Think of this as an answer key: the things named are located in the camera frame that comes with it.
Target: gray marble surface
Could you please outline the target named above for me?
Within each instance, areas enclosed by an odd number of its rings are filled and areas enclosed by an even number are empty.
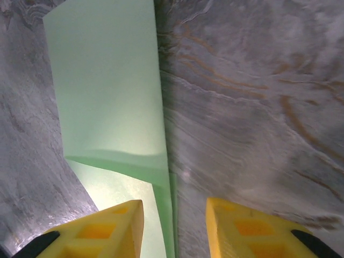
[[[61,2],[0,0],[0,241],[12,252],[95,210],[61,153],[41,22]],[[208,196],[306,225],[344,255],[344,1],[155,4],[180,257],[210,257]]]

